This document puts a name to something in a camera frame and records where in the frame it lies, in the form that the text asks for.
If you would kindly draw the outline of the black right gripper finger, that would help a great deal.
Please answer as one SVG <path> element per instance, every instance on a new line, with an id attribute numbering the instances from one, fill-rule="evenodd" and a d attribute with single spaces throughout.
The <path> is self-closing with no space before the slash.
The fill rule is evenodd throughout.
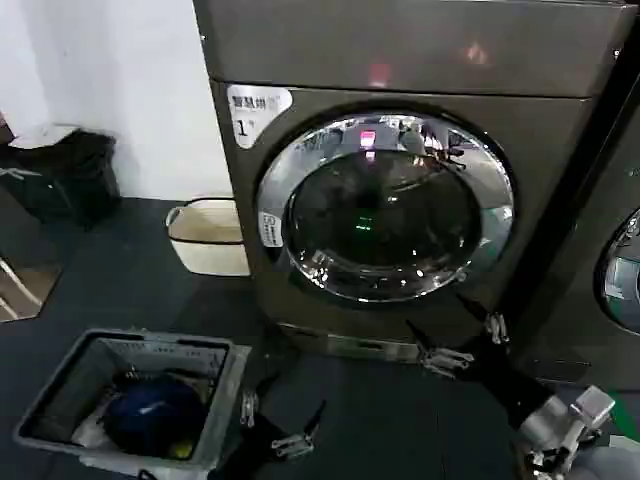
<path id="1" fill-rule="evenodd" d="M 491 312 L 479 301 L 467 298 L 463 295 L 457 294 L 457 298 L 466 311 L 483 325 L 485 331 L 489 334 L 491 341 L 494 344 L 506 345 L 509 343 L 506 321 L 501 313 Z"/>
<path id="2" fill-rule="evenodd" d="M 406 325 L 411 331 L 418 348 L 418 363 L 425 369 L 430 371 L 461 371 L 466 370 L 474 362 L 472 354 L 436 346 L 411 321 L 407 320 Z"/>

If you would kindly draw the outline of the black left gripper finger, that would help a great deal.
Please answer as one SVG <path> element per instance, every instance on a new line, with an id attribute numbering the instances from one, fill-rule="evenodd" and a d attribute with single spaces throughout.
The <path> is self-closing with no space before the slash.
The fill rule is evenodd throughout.
<path id="1" fill-rule="evenodd" d="M 271 442 L 271 451 L 276 456 L 304 456 L 315 449 L 314 438 L 318 432 L 327 401 L 323 400 L 301 433 L 291 434 Z"/>
<path id="2" fill-rule="evenodd" d="M 279 373 L 267 376 L 260 380 L 256 386 L 245 389 L 242 392 L 240 402 L 240 424 L 244 428 L 252 429 L 256 426 L 261 398 L 268 393 L 279 377 Z"/>

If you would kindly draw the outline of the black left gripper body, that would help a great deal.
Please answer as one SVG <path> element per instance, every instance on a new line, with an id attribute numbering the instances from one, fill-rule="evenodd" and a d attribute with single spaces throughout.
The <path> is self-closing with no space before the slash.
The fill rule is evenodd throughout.
<path id="1" fill-rule="evenodd" d="M 264 415 L 254 416 L 254 425 L 241 428 L 241 439 L 231 449 L 222 464 L 214 470 L 215 479 L 250 480 L 255 479 L 259 470 L 277 455 L 271 444 L 283 439 L 285 432 Z"/>

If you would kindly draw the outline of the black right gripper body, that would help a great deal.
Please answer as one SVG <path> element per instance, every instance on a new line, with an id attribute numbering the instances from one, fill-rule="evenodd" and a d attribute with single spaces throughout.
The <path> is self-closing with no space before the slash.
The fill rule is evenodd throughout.
<path id="1" fill-rule="evenodd" d="M 480 334 L 463 345 L 473 356 L 463 379 L 482 384 L 505 409 L 510 426 L 521 426 L 551 397 L 551 389 L 517 369 L 503 344 Z"/>

